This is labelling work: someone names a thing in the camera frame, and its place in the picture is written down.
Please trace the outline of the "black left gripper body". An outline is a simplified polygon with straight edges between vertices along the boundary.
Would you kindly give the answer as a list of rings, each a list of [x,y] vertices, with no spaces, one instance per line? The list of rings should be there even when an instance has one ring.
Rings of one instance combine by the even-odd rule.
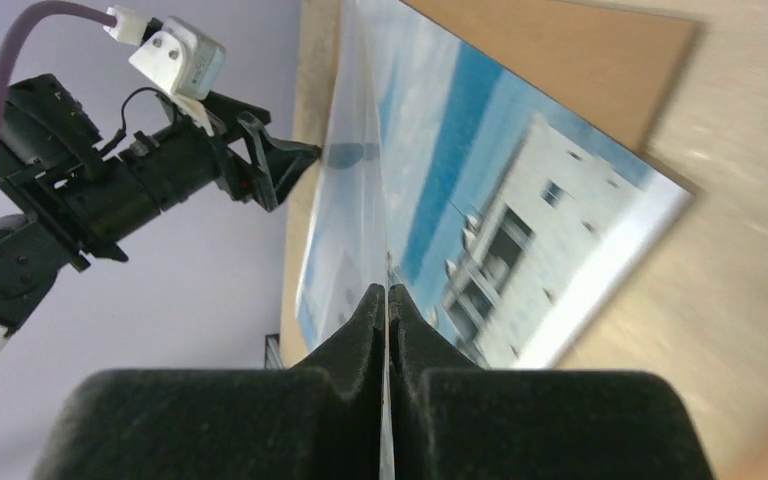
[[[213,182],[235,201],[272,206],[270,113],[210,93],[207,133],[165,95],[168,124],[103,143],[81,105],[50,74],[7,89],[0,128],[0,189],[42,228],[52,253],[125,261],[121,239]]]

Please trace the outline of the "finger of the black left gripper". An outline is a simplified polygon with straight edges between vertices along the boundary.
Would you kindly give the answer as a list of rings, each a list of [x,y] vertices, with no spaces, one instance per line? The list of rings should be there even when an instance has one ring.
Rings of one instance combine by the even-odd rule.
[[[241,113],[237,123],[242,128],[248,160],[240,166],[241,201],[254,201],[267,212],[284,203],[304,172],[321,158],[318,145],[271,136],[265,124],[249,112]]]

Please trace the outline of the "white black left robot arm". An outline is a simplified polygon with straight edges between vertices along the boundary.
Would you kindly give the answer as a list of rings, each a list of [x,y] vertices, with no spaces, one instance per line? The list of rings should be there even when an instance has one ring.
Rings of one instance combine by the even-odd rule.
[[[122,239],[215,183],[238,202],[276,210],[321,157],[319,146],[273,137],[268,110],[210,92],[207,128],[160,98],[168,124],[104,142],[53,74],[11,85],[0,134],[0,336],[15,334],[65,266],[127,260]]]

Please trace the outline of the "clear acrylic sheet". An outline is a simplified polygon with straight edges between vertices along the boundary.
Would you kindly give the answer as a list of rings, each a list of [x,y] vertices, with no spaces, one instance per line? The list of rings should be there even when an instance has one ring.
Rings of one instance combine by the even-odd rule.
[[[379,118],[365,22],[356,1],[339,6],[336,77],[296,296],[310,354],[332,350],[350,370],[370,367],[371,476],[395,478],[387,351],[387,262]]]

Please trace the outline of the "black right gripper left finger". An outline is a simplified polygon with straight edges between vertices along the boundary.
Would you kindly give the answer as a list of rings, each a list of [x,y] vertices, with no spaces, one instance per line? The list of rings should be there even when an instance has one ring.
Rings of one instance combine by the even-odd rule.
[[[282,370],[106,370],[65,402],[36,479],[375,479],[385,290]]]

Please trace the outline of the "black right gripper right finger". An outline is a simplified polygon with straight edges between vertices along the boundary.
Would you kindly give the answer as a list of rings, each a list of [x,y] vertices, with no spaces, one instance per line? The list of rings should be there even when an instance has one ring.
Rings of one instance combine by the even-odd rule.
[[[629,370],[488,370],[388,294],[399,479],[709,479],[673,387]]]

